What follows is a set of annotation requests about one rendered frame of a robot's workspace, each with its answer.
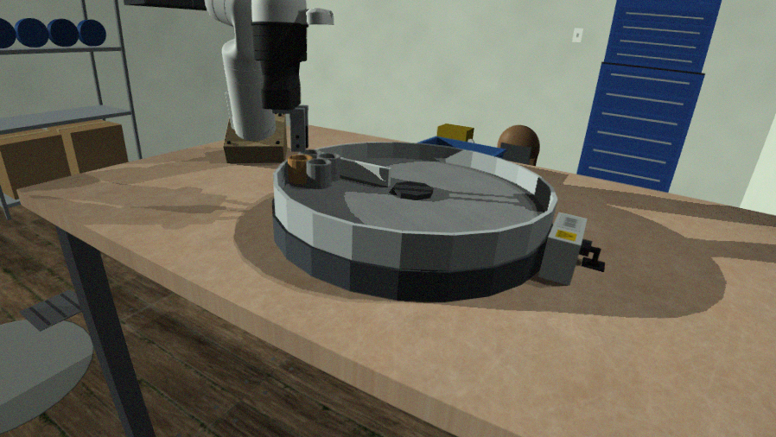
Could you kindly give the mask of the grey hollow cylinder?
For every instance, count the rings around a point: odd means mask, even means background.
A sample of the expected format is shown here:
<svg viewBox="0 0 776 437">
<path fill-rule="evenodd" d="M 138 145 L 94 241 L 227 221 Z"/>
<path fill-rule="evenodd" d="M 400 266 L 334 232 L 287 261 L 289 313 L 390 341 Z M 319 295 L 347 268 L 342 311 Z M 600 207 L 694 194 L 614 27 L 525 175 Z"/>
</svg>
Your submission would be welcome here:
<svg viewBox="0 0 776 437">
<path fill-rule="evenodd" d="M 337 157 L 337 158 L 335 158 Z M 340 155 L 334 153 L 323 153 L 317 155 L 318 159 L 327 159 L 332 162 L 332 181 L 338 181 L 340 179 Z"/>
<path fill-rule="evenodd" d="M 324 165 L 321 165 L 321 164 L 324 164 Z M 332 185 L 332 162 L 327 159 L 308 160 L 307 161 L 307 186 L 313 189 L 325 189 L 325 188 L 331 187 L 331 185 Z"/>
<path fill-rule="evenodd" d="M 298 152 L 298 153 L 299 155 L 310 155 L 313 157 L 313 159 L 315 159 L 317 155 L 321 154 L 321 151 L 317 149 L 306 149 L 306 152 Z M 312 155 L 312 154 L 315 154 L 315 155 Z"/>
</svg>

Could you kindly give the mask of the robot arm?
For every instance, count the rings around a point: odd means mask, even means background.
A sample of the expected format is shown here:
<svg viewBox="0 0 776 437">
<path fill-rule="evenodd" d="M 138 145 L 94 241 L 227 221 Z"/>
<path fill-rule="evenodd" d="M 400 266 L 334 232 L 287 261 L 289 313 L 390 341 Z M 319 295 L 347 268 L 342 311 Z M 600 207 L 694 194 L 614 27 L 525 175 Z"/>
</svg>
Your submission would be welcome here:
<svg viewBox="0 0 776 437">
<path fill-rule="evenodd" d="M 254 60 L 251 0 L 205 0 L 212 18 L 234 26 L 235 39 L 222 48 L 226 102 L 232 129 L 248 141 L 264 140 L 276 131 L 275 114 L 262 108 L 260 60 Z"/>
</svg>

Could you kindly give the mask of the bronze bushing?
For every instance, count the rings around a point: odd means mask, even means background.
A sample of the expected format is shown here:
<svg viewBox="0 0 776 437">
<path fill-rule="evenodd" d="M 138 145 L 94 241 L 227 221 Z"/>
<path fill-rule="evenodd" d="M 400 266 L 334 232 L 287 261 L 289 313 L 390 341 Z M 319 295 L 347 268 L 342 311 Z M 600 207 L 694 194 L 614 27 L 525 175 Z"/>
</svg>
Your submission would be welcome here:
<svg viewBox="0 0 776 437">
<path fill-rule="evenodd" d="M 307 184 L 307 161 L 311 159 L 310 155 L 291 155 L 288 157 L 289 182 Z"/>
</svg>

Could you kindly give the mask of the blue plastic crate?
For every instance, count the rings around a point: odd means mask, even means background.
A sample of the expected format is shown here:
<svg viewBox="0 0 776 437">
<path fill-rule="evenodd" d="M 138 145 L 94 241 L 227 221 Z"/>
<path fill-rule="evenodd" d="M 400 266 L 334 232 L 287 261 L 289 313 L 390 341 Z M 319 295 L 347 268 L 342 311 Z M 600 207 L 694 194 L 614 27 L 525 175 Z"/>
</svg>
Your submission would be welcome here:
<svg viewBox="0 0 776 437">
<path fill-rule="evenodd" d="M 449 139 L 449 138 L 439 137 L 439 136 L 431 137 L 429 139 L 421 141 L 420 143 L 444 145 L 444 146 L 450 146 L 458 149 L 466 149 L 466 150 L 471 150 L 471 151 L 479 152 L 486 155 L 499 157 L 501 159 L 503 159 L 503 154 L 506 152 L 506 149 L 486 146 L 478 143 L 464 142 L 464 141 L 459 141 L 459 140 Z"/>
</svg>

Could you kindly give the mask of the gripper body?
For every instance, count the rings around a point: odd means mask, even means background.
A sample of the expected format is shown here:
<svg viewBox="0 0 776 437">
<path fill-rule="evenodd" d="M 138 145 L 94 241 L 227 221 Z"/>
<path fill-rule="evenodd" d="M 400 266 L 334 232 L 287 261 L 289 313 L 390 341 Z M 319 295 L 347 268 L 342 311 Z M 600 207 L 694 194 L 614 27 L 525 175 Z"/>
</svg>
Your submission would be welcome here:
<svg viewBox="0 0 776 437">
<path fill-rule="evenodd" d="M 251 0 L 254 60 L 262 69 L 262 108 L 293 110 L 301 103 L 300 62 L 307 61 L 307 28 L 333 25 L 327 9 L 306 0 Z"/>
</svg>

